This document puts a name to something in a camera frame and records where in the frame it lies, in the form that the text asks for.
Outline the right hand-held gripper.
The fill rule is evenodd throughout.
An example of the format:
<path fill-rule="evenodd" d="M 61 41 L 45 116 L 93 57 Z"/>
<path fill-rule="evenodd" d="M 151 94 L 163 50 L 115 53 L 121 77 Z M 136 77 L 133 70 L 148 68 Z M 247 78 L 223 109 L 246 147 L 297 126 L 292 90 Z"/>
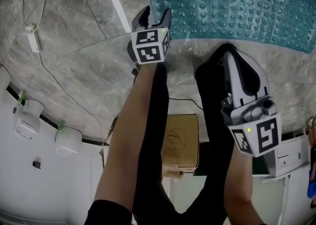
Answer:
<path fill-rule="evenodd" d="M 255 158 L 275 150 L 281 142 L 281 117 L 268 95 L 266 73 L 240 50 L 226 52 L 220 65 L 231 96 L 231 103 L 222 101 L 221 113 L 238 150 Z"/>

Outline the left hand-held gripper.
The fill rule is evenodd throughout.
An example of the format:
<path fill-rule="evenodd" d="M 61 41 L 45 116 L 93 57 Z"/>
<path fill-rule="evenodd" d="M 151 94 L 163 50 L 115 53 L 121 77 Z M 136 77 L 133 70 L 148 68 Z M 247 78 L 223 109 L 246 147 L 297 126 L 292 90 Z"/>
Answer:
<path fill-rule="evenodd" d="M 131 40 L 127 53 L 139 65 L 164 62 L 170 49 L 171 10 L 167 8 L 158 24 L 149 25 L 150 6 L 147 5 L 132 20 Z"/>

